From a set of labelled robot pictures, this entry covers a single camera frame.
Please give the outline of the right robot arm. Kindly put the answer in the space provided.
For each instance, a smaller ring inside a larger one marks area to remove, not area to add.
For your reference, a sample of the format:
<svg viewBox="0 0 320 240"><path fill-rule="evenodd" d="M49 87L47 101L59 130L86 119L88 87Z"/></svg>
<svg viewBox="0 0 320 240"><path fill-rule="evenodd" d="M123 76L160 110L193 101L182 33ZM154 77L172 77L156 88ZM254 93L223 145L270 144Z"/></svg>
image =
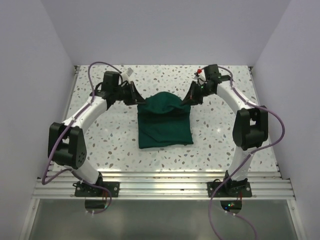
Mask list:
<svg viewBox="0 0 320 240"><path fill-rule="evenodd" d="M254 150L260 148L268 139L268 112L249 100L233 83L231 71L220 73L216 64L199 68L194 81L183 99L183 105L200 105L204 97L217 95L222 98L235 114L232 139L236 145L232 163L221 182L207 183L210 197L251 197L248 172Z"/></svg>

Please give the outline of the green surgical cloth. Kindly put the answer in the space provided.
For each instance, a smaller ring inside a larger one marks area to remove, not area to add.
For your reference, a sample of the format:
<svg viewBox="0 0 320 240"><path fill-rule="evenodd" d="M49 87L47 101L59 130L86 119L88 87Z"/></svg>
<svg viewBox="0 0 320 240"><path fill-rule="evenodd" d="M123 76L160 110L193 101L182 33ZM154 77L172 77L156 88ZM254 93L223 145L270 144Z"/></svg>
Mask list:
<svg viewBox="0 0 320 240"><path fill-rule="evenodd" d="M137 106L138 147L192 145L191 107L170 92L159 92Z"/></svg>

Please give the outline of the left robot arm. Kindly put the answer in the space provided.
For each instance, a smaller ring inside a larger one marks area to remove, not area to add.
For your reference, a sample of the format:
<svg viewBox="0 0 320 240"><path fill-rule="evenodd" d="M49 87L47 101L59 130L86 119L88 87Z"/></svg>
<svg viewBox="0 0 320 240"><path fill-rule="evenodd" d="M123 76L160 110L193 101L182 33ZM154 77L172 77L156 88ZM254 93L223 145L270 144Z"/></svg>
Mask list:
<svg viewBox="0 0 320 240"><path fill-rule="evenodd" d="M102 82L92 87L85 104L62 123L54 122L49 128L49 160L62 166L64 172L71 172L79 179L77 187L95 197L107 189L102 174L87 160L85 133L115 102L127 106L146 102L130 80L132 74L131 68L124 72L106 71Z"/></svg>

